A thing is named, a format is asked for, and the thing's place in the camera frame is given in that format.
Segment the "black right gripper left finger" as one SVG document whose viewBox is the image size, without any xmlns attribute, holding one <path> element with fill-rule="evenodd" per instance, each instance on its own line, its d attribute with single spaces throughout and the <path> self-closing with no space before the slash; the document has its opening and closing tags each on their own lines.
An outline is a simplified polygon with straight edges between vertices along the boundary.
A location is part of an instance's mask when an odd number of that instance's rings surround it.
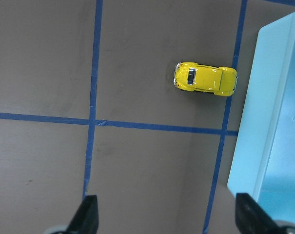
<svg viewBox="0 0 295 234">
<path fill-rule="evenodd" d="M 99 226 L 98 198 L 87 195 L 66 229 L 67 234 L 96 234 Z"/>
</svg>

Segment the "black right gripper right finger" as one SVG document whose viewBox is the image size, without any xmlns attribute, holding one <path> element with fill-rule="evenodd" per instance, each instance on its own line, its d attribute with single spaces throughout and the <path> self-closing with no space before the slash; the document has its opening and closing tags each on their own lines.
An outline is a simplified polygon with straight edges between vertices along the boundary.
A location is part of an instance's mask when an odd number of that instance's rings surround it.
<svg viewBox="0 0 295 234">
<path fill-rule="evenodd" d="M 237 193 L 235 223 L 241 234 L 284 234 L 248 193 Z"/>
</svg>

